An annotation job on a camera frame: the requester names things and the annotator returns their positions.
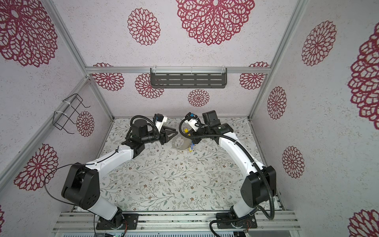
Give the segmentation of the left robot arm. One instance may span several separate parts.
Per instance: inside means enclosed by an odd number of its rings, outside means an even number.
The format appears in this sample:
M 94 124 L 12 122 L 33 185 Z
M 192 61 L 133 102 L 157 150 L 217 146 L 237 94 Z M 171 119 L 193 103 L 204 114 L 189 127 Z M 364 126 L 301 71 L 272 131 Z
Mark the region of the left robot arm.
M 136 115 L 130 120 L 125 141 L 113 152 L 86 164 L 71 165 L 61 195 L 74 205 L 99 216 L 101 224 L 108 229 L 121 229 L 126 225 L 121 208 L 101 196 L 100 181 L 122 164 L 136 158 L 148 143 L 168 143 L 178 134 L 174 128 L 165 126 L 167 117 L 155 114 L 153 119 Z

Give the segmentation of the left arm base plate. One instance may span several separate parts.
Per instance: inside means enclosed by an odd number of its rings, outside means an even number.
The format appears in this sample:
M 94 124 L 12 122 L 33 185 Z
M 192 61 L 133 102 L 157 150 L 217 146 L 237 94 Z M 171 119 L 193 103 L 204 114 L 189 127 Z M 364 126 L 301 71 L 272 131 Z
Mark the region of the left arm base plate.
M 117 214 L 112 220 L 106 220 L 100 217 L 96 225 L 96 230 L 135 230 L 137 228 L 138 219 L 139 214 L 137 213 Z

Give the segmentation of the blue key tag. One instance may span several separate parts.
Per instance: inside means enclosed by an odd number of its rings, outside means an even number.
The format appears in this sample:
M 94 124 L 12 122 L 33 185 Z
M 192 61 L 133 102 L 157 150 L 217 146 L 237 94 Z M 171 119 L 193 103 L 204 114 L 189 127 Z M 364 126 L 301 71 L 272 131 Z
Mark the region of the blue key tag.
M 190 146 L 189 146 L 189 152 L 193 152 L 193 149 L 194 149 L 194 144 L 191 143 Z

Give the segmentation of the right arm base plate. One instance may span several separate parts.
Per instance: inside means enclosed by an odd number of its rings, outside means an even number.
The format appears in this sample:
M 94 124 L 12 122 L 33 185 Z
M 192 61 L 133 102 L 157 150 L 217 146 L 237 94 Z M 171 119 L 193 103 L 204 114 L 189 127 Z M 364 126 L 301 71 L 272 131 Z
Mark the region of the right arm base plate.
M 255 229 L 257 221 L 255 215 L 249 215 L 247 218 L 238 221 L 231 221 L 236 217 L 231 217 L 228 213 L 217 213 L 216 220 L 218 229 Z

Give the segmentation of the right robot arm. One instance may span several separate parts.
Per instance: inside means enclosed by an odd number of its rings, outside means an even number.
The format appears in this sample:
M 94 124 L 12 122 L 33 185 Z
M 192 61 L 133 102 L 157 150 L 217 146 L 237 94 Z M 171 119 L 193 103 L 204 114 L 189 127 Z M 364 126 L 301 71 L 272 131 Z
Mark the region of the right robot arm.
M 189 112 L 179 125 L 180 133 L 194 144 L 202 139 L 212 139 L 223 148 L 240 169 L 244 183 L 241 199 L 231 207 L 232 219 L 242 219 L 261 211 L 268 220 L 275 217 L 274 197 L 276 195 L 276 171 L 265 166 L 242 144 L 234 129 L 221 123 L 217 113 L 202 114 L 203 120 Z

